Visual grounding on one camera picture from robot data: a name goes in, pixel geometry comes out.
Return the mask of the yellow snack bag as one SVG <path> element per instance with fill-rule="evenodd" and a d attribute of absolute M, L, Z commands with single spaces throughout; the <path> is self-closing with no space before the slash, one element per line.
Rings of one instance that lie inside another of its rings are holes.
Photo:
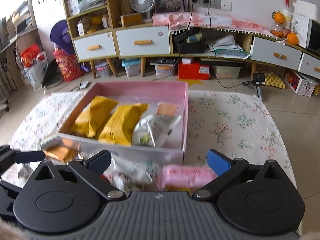
<path fill-rule="evenodd" d="M 120 105 L 109 118 L 98 141 L 130 146 L 133 130 L 148 107 L 147 103 Z"/>
<path fill-rule="evenodd" d="M 82 110 L 71 126 L 71 133 L 87 138 L 95 137 L 97 131 L 109 118 L 112 110 L 118 105 L 116 100 L 95 96 Z"/>

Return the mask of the pink cracker pack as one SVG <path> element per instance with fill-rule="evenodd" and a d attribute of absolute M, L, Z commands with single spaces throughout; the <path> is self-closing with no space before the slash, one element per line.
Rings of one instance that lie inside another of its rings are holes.
<path fill-rule="evenodd" d="M 216 179 L 218 175 L 208 166 L 163 166 L 157 176 L 159 191 L 192 192 Z"/>

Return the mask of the gold snack bar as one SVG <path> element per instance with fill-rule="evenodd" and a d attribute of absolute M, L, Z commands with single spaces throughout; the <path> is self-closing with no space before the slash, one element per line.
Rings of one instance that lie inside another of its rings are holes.
<path fill-rule="evenodd" d="M 50 149 L 44 150 L 44 153 L 46 156 L 63 163 L 69 163 L 78 155 L 77 150 L 67 148 L 66 146 L 54 146 Z"/>

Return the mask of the white nut snack packet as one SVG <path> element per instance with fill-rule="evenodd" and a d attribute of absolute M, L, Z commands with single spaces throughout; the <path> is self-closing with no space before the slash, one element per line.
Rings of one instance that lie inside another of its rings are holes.
<path fill-rule="evenodd" d="M 157 191 L 160 166 L 151 162 L 138 163 L 112 155 L 103 176 L 116 188 L 129 195 L 132 191 Z"/>

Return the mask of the floral tablecloth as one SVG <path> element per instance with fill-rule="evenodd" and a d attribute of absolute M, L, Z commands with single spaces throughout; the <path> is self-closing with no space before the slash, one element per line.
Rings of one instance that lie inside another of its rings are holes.
<path fill-rule="evenodd" d="M 22 121 L 9 144 L 12 148 L 39 150 L 57 144 L 57 132 L 84 97 L 83 92 L 45 96 Z M 191 90 L 184 165 L 204 166 L 207 152 L 218 150 L 229 158 L 252 164 L 276 160 L 290 179 L 294 173 L 278 128 L 266 106 L 253 95 Z"/>

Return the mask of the white plastic shopping bag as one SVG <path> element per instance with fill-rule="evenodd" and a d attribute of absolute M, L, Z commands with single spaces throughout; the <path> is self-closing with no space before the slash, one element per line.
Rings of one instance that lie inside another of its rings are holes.
<path fill-rule="evenodd" d="M 31 62 L 29 67 L 24 65 L 23 59 L 23 75 L 29 81 L 34 90 L 42 88 L 42 81 L 46 68 L 48 67 L 47 53 L 45 51 L 39 53 L 35 59 Z"/>

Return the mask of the small orange cracker pack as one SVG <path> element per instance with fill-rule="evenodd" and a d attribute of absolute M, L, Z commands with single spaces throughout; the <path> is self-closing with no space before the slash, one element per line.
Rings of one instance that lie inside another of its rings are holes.
<path fill-rule="evenodd" d="M 159 102 L 156 114 L 174 116 L 179 110 L 179 106 L 169 102 Z"/>

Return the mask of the pink cardboard box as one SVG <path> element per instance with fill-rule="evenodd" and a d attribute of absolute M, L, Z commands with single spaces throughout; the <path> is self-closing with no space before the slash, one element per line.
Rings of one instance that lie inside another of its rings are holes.
<path fill-rule="evenodd" d="M 182 164 L 187 142 L 188 85 L 185 82 L 96 83 L 76 104 L 55 139 L 59 146 L 112 154 L 137 163 Z"/>

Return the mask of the red shoe box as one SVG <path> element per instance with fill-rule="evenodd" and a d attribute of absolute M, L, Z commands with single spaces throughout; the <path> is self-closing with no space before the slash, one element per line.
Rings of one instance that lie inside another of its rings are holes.
<path fill-rule="evenodd" d="M 210 65 L 201 62 L 192 62 L 178 64 L 178 78 L 180 80 L 209 80 Z"/>

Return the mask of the red gift bag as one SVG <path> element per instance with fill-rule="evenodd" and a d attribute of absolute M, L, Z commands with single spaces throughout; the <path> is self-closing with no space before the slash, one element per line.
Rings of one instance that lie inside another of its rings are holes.
<path fill-rule="evenodd" d="M 65 81 L 70 82 L 84 75 L 75 54 L 67 54 L 63 49 L 53 51 L 54 58 Z"/>

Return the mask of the right white drawer cabinet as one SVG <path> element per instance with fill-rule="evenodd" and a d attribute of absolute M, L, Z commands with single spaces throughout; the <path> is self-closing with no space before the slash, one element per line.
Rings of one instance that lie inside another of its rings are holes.
<path fill-rule="evenodd" d="M 319 79 L 319 57 L 297 48 L 254 36 L 250 55 L 254 61 L 289 68 Z"/>

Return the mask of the white drawer cabinet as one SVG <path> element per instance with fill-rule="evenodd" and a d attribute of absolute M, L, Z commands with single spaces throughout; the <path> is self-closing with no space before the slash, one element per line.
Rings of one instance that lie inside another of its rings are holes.
<path fill-rule="evenodd" d="M 170 56 L 172 51 L 172 35 L 167 26 L 154 26 L 143 23 L 124 27 L 121 25 L 121 0 L 106 0 L 106 4 L 71 15 L 68 9 L 70 0 L 63 0 L 66 20 L 73 48 L 79 62 L 89 62 L 95 72 L 95 60 L 106 60 L 112 73 L 118 72 L 112 62 L 114 58 L 125 59 L 137 57 L 141 59 L 140 74 L 145 73 L 148 57 Z M 89 16 L 107 17 L 107 28 L 90 34 L 80 35 L 78 23 Z"/>
<path fill-rule="evenodd" d="M 319 57 L 297 48 L 254 36 L 250 55 L 254 61 L 289 68 L 319 79 Z"/>

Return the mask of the purple plush toy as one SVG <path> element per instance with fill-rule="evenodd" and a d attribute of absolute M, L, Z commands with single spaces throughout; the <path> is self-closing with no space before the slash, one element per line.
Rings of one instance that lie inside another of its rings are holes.
<path fill-rule="evenodd" d="M 52 27 L 50 40 L 68 55 L 75 54 L 66 20 L 60 20 Z"/>

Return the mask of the orange fruit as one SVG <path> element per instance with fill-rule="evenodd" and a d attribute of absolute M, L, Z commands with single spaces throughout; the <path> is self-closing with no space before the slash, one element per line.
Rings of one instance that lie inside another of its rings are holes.
<path fill-rule="evenodd" d="M 286 41 L 292 45 L 297 45 L 299 43 L 299 39 L 296 33 L 287 34 Z"/>

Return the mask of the pink cloth cover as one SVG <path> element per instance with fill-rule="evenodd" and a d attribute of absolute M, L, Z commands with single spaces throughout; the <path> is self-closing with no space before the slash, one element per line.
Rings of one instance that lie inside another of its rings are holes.
<path fill-rule="evenodd" d="M 242 16 L 217 15 L 197 12 L 167 12 L 153 14 L 154 26 L 167 26 L 170 32 L 183 31 L 192 27 L 249 33 L 277 39 L 265 26 Z"/>

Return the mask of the white desk fan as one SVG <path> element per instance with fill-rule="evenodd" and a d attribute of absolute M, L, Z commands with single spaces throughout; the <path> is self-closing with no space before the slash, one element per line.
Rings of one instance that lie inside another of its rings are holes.
<path fill-rule="evenodd" d="M 130 0 L 134 11 L 141 13 L 144 23 L 152 22 L 151 11 L 155 6 L 155 0 Z"/>

